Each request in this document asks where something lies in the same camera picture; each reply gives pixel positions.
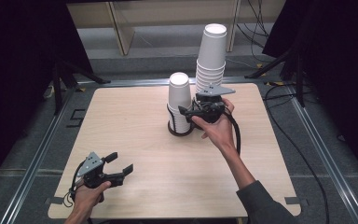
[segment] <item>table top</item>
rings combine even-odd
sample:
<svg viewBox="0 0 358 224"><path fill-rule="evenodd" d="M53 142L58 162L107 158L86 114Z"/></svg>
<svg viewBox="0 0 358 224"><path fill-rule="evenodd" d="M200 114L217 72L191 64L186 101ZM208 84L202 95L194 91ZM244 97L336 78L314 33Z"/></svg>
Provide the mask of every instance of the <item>table top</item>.
<svg viewBox="0 0 358 224"><path fill-rule="evenodd" d="M299 204L282 153L255 84L226 84L236 93L225 95L234 105L241 129L241 158L272 198L293 215ZM191 85L192 95L195 86ZM90 102L55 197L71 187L79 163L94 151L118 159L104 166L106 174L133 164L124 185L108 189L94 207L98 218L246 217L236 195L238 187L219 150L202 131L183 137L168 131L168 86L98 89ZM67 218L72 211L52 204L51 218Z"/></svg>

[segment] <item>gray sleeve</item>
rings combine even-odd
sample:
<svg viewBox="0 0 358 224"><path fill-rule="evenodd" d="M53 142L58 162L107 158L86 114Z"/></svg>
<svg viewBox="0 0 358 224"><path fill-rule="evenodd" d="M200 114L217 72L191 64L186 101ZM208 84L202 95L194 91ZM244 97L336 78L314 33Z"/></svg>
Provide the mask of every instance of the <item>gray sleeve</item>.
<svg viewBox="0 0 358 224"><path fill-rule="evenodd" d="M237 191L248 218L256 223L297 223L293 215L280 203L275 202L263 185L255 181Z"/></svg>

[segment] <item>human hand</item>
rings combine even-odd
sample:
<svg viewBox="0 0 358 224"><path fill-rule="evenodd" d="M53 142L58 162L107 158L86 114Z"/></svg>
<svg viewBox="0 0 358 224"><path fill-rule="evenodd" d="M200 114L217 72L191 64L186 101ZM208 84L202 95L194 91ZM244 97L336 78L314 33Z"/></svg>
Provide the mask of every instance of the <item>human hand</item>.
<svg viewBox="0 0 358 224"><path fill-rule="evenodd" d="M228 113L232 113L234 110L234 104L232 104L228 99L223 98L223 103L225 103ZM200 117L193 116L191 118L194 123L199 125L205 133L202 135L202 138L207 138L212 141L212 143L219 148L219 150L225 155L229 150L234 149L234 138L232 134L232 125L228 120L226 115L220 116L220 119L211 124L206 122Z"/></svg>
<svg viewBox="0 0 358 224"><path fill-rule="evenodd" d="M92 208L101 203L102 193L109 189L110 181L103 182L96 189L89 189L80 183L80 187L76 189L75 206L71 215L66 219L65 224L81 223L91 216Z"/></svg>

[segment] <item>metal frame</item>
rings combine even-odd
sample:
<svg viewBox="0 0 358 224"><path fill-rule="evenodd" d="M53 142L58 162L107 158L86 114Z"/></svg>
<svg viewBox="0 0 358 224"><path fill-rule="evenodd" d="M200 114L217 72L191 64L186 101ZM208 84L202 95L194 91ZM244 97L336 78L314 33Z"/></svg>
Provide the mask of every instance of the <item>metal frame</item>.
<svg viewBox="0 0 358 224"><path fill-rule="evenodd" d="M190 84L195 84L195 78L190 78ZM224 77L223 83L246 83L246 79L243 77ZM138 86L161 86L161 85L168 85L169 80L167 78L159 78L159 79L141 79L141 80L115 80L111 83L106 84L97 84L93 81L90 82L79 82L78 88L87 88L87 87L94 87L94 88L114 88L114 87L138 87ZM2 224L13 223L17 217L17 214L20 212L22 204L27 196L30 187L34 182L34 178L36 176L37 170L42 163L50 145L52 136L55 134L59 123L62 120L62 115L65 112L65 108L70 101L73 93L75 92L76 88L69 89L67 92L64 102L62 105L62 109L55 115L48 127L48 130L34 155L34 158L27 169L26 174L24 175L15 195L11 199L9 206L5 212L5 215L1 221ZM289 93L295 93L293 87L288 87L287 91ZM348 182L345 180L344 176L340 172L339 168L337 167L336 162L334 161L333 157L329 153L328 148L324 144L322 137L319 135L318 131L316 130L315 126L313 125L310 116L308 115L307 110L302 107L297 100L292 100L294 107L298 116L301 118L307 132L310 135L310 138L315 145L315 148L322 159L324 166L327 169L328 174L330 174L333 183L335 184L339 195L342 198L342 201L345 203L353 221L358 223L358 200L353 193Z"/></svg>

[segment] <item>stack of paper cups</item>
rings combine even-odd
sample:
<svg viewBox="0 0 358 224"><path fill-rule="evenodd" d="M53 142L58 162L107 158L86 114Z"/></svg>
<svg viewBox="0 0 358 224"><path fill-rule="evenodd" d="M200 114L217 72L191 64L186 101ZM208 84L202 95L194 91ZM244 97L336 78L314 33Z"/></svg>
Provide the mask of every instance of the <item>stack of paper cups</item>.
<svg viewBox="0 0 358 224"><path fill-rule="evenodd" d="M222 84L226 66L226 42L227 28L224 25L213 23L205 26L197 59L197 91L211 84Z"/></svg>
<svg viewBox="0 0 358 224"><path fill-rule="evenodd" d="M186 117L181 115L178 106L189 109L191 107L191 92L188 75L174 73L170 77L169 99L167 104L169 116L169 130L173 134L183 135L191 132L191 125Z"/></svg>

